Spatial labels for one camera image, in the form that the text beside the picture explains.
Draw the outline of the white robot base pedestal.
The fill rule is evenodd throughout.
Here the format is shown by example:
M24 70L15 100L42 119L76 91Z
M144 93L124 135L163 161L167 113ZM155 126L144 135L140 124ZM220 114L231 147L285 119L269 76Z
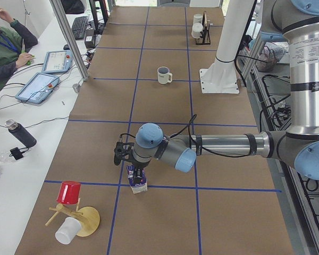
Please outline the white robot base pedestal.
M229 1L215 61L208 69L200 70L202 93L239 93L234 60L256 3L255 0Z

